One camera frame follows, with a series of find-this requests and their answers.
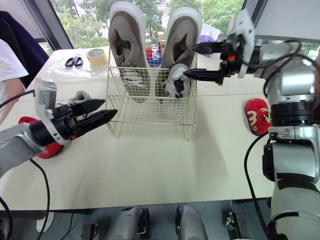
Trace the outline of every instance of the wall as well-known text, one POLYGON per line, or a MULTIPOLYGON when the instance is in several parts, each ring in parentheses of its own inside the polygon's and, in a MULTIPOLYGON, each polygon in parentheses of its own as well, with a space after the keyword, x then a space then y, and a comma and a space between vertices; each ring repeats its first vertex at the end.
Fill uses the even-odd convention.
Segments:
POLYGON ((320 0, 268 0, 255 34, 320 43, 320 0))
POLYGON ((22 0, 0 0, 0 10, 10 13, 35 39, 44 37, 22 0))

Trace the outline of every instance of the red pad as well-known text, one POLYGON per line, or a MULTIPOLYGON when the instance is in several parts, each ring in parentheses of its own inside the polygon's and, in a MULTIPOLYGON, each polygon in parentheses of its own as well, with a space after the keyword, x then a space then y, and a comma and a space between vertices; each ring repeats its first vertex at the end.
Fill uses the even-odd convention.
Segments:
POLYGON ((265 100, 252 98, 246 102, 244 112, 254 135, 262 135, 271 127, 269 107, 265 100))
MULTIPOLYGON (((37 121, 38 120, 33 117, 23 116, 19 119, 18 123, 19 124, 22 124, 22 123, 33 124, 37 121)), ((53 157, 54 155, 58 154, 63 149, 63 147, 64 147, 63 145, 60 145, 57 142, 52 143, 51 145, 47 146, 45 148, 45 151, 40 153, 38 155, 38 157, 41 159, 49 159, 49 158, 53 157)))

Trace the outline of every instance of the robotic arm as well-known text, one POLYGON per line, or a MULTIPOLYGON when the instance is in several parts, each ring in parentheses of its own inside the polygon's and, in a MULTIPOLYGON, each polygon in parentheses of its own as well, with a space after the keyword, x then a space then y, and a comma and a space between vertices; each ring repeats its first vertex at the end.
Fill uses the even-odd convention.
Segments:
POLYGON ((105 100, 91 99, 85 92, 77 92, 68 104, 56 107, 56 94, 55 83, 36 79, 35 106, 40 120, 0 131, 0 178, 42 153, 46 146, 54 142, 64 145, 108 123, 117 113, 116 109, 92 113, 105 100))
POLYGON ((320 238, 319 180, 320 130, 314 115, 315 75, 298 54, 295 41, 254 47, 254 26, 245 11, 231 21, 227 40, 199 43, 201 54, 221 53, 218 71, 191 69, 187 77, 223 84, 224 77, 254 74, 268 80, 272 143, 264 146, 263 174, 274 182, 271 240, 318 240, 320 238))

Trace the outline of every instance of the window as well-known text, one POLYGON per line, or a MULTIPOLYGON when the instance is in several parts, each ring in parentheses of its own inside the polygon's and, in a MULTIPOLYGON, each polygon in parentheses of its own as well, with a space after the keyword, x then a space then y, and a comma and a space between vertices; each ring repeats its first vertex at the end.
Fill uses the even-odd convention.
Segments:
POLYGON ((110 0, 50 0, 74 48, 108 46, 110 0))
POLYGON ((39 42, 39 45, 46 52, 46 54, 48 54, 48 56, 51 56, 51 54, 54 52, 47 41, 39 42))
MULTIPOLYGON (((74 48, 108 46, 110 7, 114 0, 50 0, 74 48)), ((146 32, 165 32, 170 14, 181 6, 202 13, 203 23, 225 36, 229 21, 240 12, 244 0, 134 0, 145 14, 146 32)))
MULTIPOLYGON (((256 39, 255 45, 262 46, 263 44, 281 43, 282 40, 270 40, 270 39, 256 39)), ((303 42, 301 47, 301 53, 310 57, 313 60, 317 59, 319 54, 320 44, 319 43, 308 43, 303 42)))

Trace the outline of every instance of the dark jacket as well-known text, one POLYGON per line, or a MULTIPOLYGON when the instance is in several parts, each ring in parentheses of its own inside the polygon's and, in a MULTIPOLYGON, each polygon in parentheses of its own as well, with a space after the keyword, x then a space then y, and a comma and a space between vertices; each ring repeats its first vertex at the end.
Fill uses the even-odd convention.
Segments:
POLYGON ((6 11, 0 11, 0 39, 11 47, 29 73, 20 78, 27 88, 49 56, 27 30, 6 11))

